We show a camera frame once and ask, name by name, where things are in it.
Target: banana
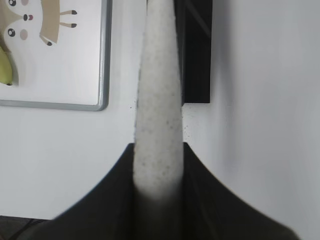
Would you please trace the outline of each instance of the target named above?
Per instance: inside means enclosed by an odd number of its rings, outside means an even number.
[[[0,83],[8,86],[12,85],[13,70],[7,54],[0,46]]]

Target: dark surface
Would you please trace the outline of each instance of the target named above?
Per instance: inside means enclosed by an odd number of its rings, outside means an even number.
[[[212,0],[174,0],[182,103],[210,103]]]
[[[9,239],[13,234],[25,226],[30,219],[20,217],[0,216],[0,240]]]
[[[127,240],[132,236],[133,152],[129,144],[106,177],[30,240]]]
[[[134,145],[83,200],[29,240],[129,240],[133,236]],[[297,240],[225,188],[184,144],[183,240]]]
[[[236,197],[184,145],[184,240],[298,240]]]

